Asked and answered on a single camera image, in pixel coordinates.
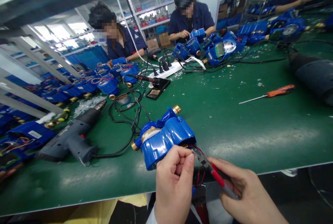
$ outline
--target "power strip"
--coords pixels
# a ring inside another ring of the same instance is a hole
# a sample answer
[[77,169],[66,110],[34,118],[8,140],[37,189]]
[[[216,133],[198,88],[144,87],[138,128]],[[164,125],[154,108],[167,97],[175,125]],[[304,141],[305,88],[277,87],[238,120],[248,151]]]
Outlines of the power strip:
[[160,70],[156,69],[156,72],[158,73],[158,75],[155,76],[154,73],[150,73],[148,77],[150,77],[150,78],[167,78],[167,77],[171,76],[172,74],[175,74],[177,71],[179,71],[181,69],[182,69],[182,67],[181,67],[179,62],[173,62],[173,63],[171,63],[171,67],[169,67],[169,70],[160,73]]

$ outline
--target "pliers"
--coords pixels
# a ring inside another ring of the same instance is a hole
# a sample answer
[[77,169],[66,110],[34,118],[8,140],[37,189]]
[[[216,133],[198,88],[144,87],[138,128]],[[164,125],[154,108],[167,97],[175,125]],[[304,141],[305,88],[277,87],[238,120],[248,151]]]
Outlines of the pliers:
[[239,200],[238,196],[234,194],[234,192],[229,188],[229,186],[224,182],[222,177],[219,175],[218,173],[219,170],[216,168],[216,166],[213,163],[210,163],[207,160],[206,156],[196,148],[193,148],[192,152],[198,158],[199,162],[203,165],[203,167],[211,173],[211,175],[214,177],[217,183],[222,187],[226,195],[232,199]]

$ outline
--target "gray heat gun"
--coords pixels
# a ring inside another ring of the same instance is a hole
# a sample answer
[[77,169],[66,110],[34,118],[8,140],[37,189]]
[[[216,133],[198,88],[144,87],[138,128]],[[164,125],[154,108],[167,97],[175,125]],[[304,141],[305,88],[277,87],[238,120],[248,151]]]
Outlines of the gray heat gun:
[[90,154],[96,153],[98,148],[96,145],[89,146],[84,135],[96,123],[105,105],[106,100],[103,100],[74,119],[39,151],[36,158],[59,162],[70,151],[79,162],[88,163]]

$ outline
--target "white sleeve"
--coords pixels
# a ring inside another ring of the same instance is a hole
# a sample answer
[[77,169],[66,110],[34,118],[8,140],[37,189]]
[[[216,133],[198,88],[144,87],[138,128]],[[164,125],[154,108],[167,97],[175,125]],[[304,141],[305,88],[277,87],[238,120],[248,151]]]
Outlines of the white sleeve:
[[150,212],[150,216],[148,217],[146,224],[157,224],[157,221],[155,218],[155,204],[152,208],[152,211]]

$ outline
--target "fingernail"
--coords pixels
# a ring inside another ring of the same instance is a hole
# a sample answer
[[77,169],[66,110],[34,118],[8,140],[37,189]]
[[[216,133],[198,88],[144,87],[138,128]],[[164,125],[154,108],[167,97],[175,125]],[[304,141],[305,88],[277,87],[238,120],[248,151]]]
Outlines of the fingernail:
[[190,154],[190,157],[188,158],[190,162],[193,162],[194,161],[194,154]]

